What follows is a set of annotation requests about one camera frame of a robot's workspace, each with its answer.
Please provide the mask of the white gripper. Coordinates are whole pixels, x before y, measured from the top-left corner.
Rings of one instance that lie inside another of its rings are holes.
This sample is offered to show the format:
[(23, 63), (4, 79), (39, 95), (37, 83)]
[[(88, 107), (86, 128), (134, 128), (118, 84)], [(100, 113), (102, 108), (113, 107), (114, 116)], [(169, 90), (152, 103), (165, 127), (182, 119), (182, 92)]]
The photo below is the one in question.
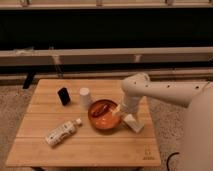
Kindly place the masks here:
[(136, 124), (136, 120), (132, 114), (136, 114), (139, 110), (139, 103), (141, 101), (141, 97), (127, 96), (125, 95), (122, 100), (120, 106), (118, 105), (113, 111), (112, 116), (120, 115), (119, 113), (125, 112), (129, 114), (129, 122), (132, 125)]

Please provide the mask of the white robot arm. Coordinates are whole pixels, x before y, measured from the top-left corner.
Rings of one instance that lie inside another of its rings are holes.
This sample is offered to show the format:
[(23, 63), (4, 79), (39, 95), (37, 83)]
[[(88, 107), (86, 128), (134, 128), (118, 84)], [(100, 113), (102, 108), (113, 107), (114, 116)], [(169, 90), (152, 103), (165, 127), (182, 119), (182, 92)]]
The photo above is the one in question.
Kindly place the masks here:
[(146, 73), (122, 80), (120, 110), (136, 113), (143, 96), (186, 108), (178, 171), (213, 171), (213, 82), (151, 81)]

